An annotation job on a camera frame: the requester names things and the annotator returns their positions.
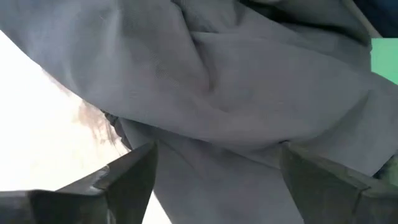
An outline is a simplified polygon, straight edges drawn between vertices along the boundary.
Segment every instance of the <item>gray fabric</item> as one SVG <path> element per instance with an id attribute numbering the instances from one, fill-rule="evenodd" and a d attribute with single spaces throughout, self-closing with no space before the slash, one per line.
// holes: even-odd
<path id="1" fill-rule="evenodd" d="M 397 149 L 397 88 L 337 0 L 2 0 L 0 29 L 128 139 L 160 139 L 174 224 L 302 223 L 281 141 L 368 175 Z"/>

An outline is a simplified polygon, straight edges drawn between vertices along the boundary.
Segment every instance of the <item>green surface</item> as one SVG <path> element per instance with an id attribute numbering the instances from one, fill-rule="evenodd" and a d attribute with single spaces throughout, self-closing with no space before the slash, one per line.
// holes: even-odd
<path id="1" fill-rule="evenodd" d="M 372 71 L 398 84 L 398 39 L 372 39 Z"/>
<path id="2" fill-rule="evenodd" d="M 398 39 L 372 39 L 372 71 L 398 84 Z M 382 168 L 380 178 L 398 186 L 398 154 Z"/>

